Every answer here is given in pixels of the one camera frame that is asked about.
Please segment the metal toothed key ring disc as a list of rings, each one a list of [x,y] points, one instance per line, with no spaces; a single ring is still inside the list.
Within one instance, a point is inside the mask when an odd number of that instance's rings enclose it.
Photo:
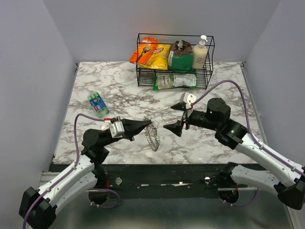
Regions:
[[[155,125],[154,121],[149,119],[148,117],[143,118],[144,121],[151,121],[151,123],[145,127],[144,134],[147,139],[148,145],[150,146],[151,150],[156,152],[160,146],[160,137],[157,133],[157,126]]]

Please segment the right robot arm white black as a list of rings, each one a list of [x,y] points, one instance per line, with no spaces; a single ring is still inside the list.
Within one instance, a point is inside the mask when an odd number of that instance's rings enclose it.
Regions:
[[[187,103],[180,100],[171,106],[183,111],[181,120],[164,128],[177,136],[191,125],[213,130],[215,138],[224,146],[236,150],[257,162],[264,169],[252,170],[237,163],[228,163],[219,175],[225,187],[242,184],[262,189],[277,196],[286,206],[301,210],[305,203],[305,168],[282,156],[257,137],[242,124],[230,118],[231,108],[221,98],[212,98],[205,112],[187,110]]]

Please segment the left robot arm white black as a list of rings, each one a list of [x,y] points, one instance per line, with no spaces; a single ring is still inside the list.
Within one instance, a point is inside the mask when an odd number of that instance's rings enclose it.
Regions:
[[[106,177],[101,164],[109,151],[107,145],[122,139],[134,140],[151,120],[129,120],[120,117],[105,118],[105,130],[88,129],[83,135],[83,150],[77,151],[76,160],[46,184],[28,188],[22,196],[19,215],[23,228],[47,229],[61,210],[82,192],[102,188]]]

